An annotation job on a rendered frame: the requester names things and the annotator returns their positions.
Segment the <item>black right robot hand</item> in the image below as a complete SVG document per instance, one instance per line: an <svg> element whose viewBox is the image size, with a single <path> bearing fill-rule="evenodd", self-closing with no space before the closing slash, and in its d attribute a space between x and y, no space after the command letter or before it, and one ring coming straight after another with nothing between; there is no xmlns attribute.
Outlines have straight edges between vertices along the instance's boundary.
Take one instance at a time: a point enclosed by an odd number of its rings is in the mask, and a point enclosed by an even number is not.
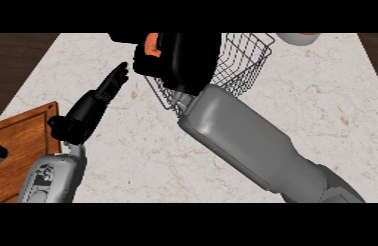
<svg viewBox="0 0 378 246"><path fill-rule="evenodd" d="M214 76L221 34L162 32L158 34L161 56L144 54L146 32L110 32L113 42L135 44L133 70L162 80L162 86L196 96Z"/></svg>

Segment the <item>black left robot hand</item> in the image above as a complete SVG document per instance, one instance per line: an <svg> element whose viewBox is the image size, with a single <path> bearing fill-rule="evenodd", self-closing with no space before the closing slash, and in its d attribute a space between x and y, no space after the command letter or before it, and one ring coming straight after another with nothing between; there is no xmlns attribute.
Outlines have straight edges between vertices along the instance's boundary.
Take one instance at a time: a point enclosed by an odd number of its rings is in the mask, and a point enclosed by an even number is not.
<svg viewBox="0 0 378 246"><path fill-rule="evenodd" d="M96 90L90 90L78 99L65 116L53 116L47 124L51 137L73 145L90 138L100 122L107 105L115 98L127 77L127 63L122 62L110 71Z"/></svg>

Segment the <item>orange squash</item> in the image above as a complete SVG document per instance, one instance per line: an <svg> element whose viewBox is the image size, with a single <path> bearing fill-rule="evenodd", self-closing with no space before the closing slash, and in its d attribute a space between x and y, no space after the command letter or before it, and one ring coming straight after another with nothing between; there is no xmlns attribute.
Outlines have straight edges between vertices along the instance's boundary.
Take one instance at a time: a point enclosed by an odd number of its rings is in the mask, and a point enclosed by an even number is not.
<svg viewBox="0 0 378 246"><path fill-rule="evenodd" d="M159 57L161 51L158 50L158 34L149 33L144 40L144 54Z"/></svg>

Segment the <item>brown wooden cutting board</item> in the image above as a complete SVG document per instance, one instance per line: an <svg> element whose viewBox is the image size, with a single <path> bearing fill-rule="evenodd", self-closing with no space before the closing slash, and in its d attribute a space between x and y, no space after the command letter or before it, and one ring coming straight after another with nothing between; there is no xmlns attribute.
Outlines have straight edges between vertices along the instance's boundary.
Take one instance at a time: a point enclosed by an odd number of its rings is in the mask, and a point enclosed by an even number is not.
<svg viewBox="0 0 378 246"><path fill-rule="evenodd" d="M0 203L16 201L34 161L60 152L60 142L51 138L47 125L57 114L53 101L0 120L0 145L7 149L7 157L0 162Z"/></svg>

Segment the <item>pale grey round bowl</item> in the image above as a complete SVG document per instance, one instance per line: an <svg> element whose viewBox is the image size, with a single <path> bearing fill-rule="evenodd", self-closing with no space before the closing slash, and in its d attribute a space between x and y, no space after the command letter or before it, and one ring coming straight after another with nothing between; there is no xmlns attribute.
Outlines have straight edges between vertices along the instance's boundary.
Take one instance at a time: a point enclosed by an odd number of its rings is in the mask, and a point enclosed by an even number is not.
<svg viewBox="0 0 378 246"><path fill-rule="evenodd" d="M319 33L277 33L277 37L283 42L293 46L307 46L319 38Z"/></svg>

